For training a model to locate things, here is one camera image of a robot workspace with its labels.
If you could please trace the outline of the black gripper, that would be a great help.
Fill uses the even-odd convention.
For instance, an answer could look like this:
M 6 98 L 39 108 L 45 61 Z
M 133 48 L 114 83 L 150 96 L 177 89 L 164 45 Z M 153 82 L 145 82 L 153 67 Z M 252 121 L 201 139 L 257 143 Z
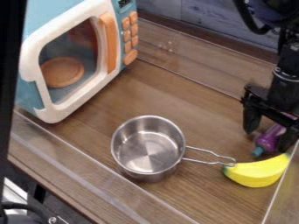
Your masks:
M 277 150 L 285 152 L 299 138 L 299 116 L 284 112 L 266 99 L 268 90 L 264 87 L 246 84 L 244 95 L 240 98 L 242 104 L 242 129 L 250 134 L 258 127 L 261 117 L 266 117 L 285 128 L 278 137 Z

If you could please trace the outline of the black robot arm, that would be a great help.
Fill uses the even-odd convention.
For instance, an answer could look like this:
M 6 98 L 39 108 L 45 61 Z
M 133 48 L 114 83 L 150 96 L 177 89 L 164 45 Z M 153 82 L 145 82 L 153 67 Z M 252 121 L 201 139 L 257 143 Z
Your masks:
M 246 28 L 277 32 L 278 61 L 268 87 L 244 86 L 242 129 L 252 133 L 266 117 L 274 125 L 256 138 L 252 154 L 284 152 L 299 139 L 299 0 L 232 0 Z

